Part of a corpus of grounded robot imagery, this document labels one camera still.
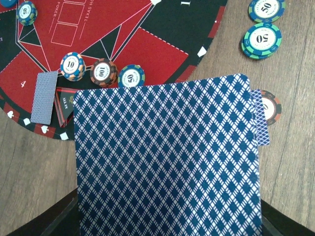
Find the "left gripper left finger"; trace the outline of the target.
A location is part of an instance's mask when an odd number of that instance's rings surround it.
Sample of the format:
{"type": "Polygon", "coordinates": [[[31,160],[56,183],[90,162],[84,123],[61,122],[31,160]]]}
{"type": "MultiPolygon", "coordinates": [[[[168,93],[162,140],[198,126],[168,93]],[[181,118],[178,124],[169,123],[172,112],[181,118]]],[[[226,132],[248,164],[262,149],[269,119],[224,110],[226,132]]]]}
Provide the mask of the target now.
{"type": "Polygon", "coordinates": [[[41,215],[9,234],[10,236],[79,236],[77,190],[73,190],[41,215]]]}

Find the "blue card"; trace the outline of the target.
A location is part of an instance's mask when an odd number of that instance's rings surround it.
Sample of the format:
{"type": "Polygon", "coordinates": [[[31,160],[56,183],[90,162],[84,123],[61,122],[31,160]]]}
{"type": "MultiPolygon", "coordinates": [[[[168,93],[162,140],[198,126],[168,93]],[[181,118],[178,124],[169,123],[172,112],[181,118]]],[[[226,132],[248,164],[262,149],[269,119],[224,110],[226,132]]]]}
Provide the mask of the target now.
{"type": "Polygon", "coordinates": [[[270,136],[268,132],[267,120],[264,112],[262,94],[259,89],[251,91],[254,103],[254,121],[255,121],[255,138],[259,146],[267,146],[270,144],[270,136]]]}
{"type": "Polygon", "coordinates": [[[50,125],[58,71],[38,73],[31,111],[31,122],[50,125]]]}

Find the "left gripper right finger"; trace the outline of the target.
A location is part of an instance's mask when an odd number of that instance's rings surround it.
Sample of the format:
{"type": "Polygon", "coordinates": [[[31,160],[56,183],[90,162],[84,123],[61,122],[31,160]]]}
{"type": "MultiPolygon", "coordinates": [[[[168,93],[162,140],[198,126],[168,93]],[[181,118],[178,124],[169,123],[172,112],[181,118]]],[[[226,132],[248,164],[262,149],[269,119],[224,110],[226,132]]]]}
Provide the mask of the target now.
{"type": "Polygon", "coordinates": [[[263,236],[315,236],[315,233],[297,223],[261,200],[263,236]]]}

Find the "teal poker chip stack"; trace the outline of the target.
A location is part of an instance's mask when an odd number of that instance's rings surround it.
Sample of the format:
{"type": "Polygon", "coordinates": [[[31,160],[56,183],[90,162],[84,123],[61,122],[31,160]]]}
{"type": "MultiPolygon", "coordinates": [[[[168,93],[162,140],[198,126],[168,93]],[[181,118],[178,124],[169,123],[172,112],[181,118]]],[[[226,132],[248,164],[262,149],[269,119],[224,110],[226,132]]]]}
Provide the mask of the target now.
{"type": "Polygon", "coordinates": [[[274,54],[282,42],[280,29],[271,23],[255,24],[241,41],[243,53],[251,59],[266,59],[274,54]]]}

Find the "brown poker chip stack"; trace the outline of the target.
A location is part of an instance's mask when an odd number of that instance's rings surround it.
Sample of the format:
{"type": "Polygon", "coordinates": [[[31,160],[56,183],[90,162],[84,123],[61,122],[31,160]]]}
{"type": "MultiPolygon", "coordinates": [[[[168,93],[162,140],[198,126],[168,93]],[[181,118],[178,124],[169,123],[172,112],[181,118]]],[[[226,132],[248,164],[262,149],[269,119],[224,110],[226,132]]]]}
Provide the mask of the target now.
{"type": "Polygon", "coordinates": [[[280,100],[271,92],[261,90],[262,102],[267,125],[270,126],[280,119],[282,105],[280,100]]]}

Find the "round red black poker mat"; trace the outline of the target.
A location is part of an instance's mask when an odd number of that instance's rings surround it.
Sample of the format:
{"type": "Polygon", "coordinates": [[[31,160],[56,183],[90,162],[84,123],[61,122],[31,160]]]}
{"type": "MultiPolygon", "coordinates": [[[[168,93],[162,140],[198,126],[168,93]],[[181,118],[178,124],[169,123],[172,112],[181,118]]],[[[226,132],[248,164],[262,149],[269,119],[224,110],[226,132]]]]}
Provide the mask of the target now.
{"type": "MultiPolygon", "coordinates": [[[[146,85],[183,82],[206,54],[222,19],[224,0],[36,0],[35,22],[23,26],[14,7],[0,9],[0,107],[22,127],[54,139],[74,138],[73,119],[32,123],[37,75],[57,71],[79,53],[86,68],[101,58],[119,69],[140,65],[146,85]]],[[[57,87],[96,89],[89,72],[78,82],[58,76],[57,87]]]]}

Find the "blue playing card deck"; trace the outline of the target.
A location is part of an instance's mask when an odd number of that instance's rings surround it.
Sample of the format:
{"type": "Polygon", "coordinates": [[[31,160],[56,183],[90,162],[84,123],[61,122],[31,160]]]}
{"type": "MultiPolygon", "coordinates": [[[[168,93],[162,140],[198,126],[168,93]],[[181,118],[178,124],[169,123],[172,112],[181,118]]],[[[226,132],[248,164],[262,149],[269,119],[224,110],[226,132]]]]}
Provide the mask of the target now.
{"type": "Polygon", "coordinates": [[[80,234],[262,235],[243,74],[74,96],[80,234]]]}

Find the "blue round blind button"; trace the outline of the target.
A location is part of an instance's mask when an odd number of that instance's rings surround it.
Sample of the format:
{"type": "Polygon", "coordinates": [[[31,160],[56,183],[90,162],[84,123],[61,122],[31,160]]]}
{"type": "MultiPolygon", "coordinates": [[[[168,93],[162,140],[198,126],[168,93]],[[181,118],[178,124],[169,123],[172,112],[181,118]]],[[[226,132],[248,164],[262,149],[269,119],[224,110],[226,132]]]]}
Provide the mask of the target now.
{"type": "Polygon", "coordinates": [[[14,7],[17,4],[18,0],[0,0],[0,3],[5,8],[14,7]]]}

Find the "purple white chip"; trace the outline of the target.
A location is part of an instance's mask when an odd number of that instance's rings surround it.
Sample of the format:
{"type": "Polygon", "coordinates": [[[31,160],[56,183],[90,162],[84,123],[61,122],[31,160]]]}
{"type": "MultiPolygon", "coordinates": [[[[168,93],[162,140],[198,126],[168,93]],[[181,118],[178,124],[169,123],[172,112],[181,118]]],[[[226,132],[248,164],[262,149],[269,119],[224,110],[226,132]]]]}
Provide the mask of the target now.
{"type": "Polygon", "coordinates": [[[70,52],[63,57],[60,63],[60,70],[67,80],[78,82],[85,74],[86,65],[79,53],[70,52]]]}

